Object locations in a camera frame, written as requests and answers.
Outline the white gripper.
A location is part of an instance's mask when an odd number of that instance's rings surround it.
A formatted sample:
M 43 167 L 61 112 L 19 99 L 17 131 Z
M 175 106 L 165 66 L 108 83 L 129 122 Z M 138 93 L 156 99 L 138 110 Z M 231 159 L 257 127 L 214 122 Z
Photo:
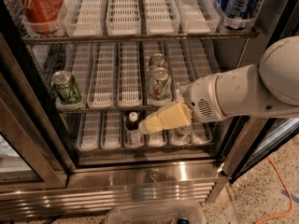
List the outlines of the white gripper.
M 189 84 L 182 94 L 186 104 L 171 103 L 159 108 L 138 124 L 140 132 L 152 134 L 189 126 L 192 123 L 192 116 L 202 123 L 227 119 L 217 97 L 218 76 L 218 74 L 214 74 L 200 77 Z

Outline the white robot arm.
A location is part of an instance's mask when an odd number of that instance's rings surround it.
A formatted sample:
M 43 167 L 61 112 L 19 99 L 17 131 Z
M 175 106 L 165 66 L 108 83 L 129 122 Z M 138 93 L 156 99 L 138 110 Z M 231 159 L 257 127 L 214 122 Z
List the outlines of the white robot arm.
M 258 64 L 201 77 L 183 88 L 183 100 L 143 119 L 143 134 L 230 117 L 296 118 L 299 115 L 299 36 L 272 44 Z

